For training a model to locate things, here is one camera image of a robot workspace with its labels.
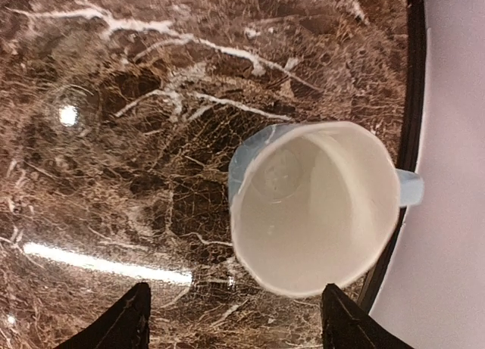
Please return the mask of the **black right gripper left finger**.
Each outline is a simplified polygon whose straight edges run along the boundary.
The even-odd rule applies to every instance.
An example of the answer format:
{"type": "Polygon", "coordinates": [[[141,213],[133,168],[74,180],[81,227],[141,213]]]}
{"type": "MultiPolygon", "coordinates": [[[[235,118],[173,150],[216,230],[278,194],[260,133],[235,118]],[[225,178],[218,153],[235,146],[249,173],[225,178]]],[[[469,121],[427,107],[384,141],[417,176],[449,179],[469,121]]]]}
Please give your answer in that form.
{"type": "Polygon", "coordinates": [[[95,322],[56,349],[148,349],[151,299],[148,283],[135,284],[95,322]]]}

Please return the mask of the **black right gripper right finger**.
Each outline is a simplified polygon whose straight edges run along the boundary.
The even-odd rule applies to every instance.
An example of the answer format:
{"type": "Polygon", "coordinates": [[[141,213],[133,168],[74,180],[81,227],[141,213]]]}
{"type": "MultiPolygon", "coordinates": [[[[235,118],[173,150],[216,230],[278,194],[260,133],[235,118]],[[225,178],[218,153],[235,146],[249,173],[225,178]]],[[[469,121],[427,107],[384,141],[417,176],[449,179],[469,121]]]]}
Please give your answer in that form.
{"type": "Polygon", "coordinates": [[[337,285],[321,296],[323,349],[412,349],[364,312],[337,285]]]}

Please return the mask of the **light blue faceted mug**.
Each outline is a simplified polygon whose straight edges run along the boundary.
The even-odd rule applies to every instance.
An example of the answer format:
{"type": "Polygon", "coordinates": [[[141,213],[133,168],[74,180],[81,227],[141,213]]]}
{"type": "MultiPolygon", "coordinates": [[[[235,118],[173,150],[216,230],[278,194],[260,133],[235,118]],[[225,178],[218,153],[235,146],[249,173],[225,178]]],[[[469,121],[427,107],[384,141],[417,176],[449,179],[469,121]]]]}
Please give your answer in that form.
{"type": "Polygon", "coordinates": [[[306,298],[346,287],[390,240],[424,181],[395,167],[356,123],[274,124],[245,140],[228,168],[237,260],[265,290],[306,298]]]}

